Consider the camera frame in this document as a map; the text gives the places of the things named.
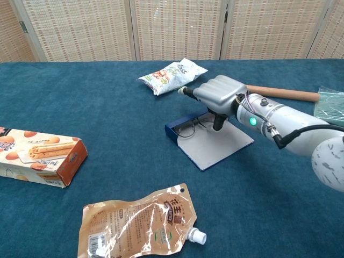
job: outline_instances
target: biscuit box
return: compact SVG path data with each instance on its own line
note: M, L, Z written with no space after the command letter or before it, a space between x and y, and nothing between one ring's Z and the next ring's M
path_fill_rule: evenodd
M64 188L87 155L80 138L0 127L0 176Z

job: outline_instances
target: blue table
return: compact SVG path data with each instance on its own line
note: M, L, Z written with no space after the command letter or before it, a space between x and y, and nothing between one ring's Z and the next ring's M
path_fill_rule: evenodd
M201 172L164 125L201 108L175 91L153 96L138 77L169 61L0 64L0 125L80 137L89 156L65 189L0 178L0 256L76 257L82 208L136 200L186 183L204 246L171 257L343 257L344 193L323 185L309 157L234 125L255 143ZM344 60L196 61L219 75L305 91L344 91ZM279 99L312 114L314 104Z

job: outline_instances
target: chip bag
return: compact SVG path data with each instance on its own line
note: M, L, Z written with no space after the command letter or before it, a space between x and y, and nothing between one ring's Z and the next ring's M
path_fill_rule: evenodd
M84 207L78 258L134 258L179 252L185 240L204 244L187 186L156 191L134 202L109 200Z
M159 71L140 77L139 80L150 87L154 95L161 95L179 89L205 72L206 69L184 58L180 62L173 62Z

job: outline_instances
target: pouch with spout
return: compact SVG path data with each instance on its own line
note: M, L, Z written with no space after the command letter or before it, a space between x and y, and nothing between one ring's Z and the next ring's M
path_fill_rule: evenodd
M185 240L204 244L186 184L133 202L109 200L83 209L78 258L139 257L179 252Z

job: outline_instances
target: robotic arm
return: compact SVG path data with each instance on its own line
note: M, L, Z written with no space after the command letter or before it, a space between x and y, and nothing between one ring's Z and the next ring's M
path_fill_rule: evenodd
M344 192L344 128L261 95L248 94L245 84L223 75L199 88L182 87L178 92L202 102L215 114L215 131L235 116L241 124L273 140L279 149L311 156L318 178Z

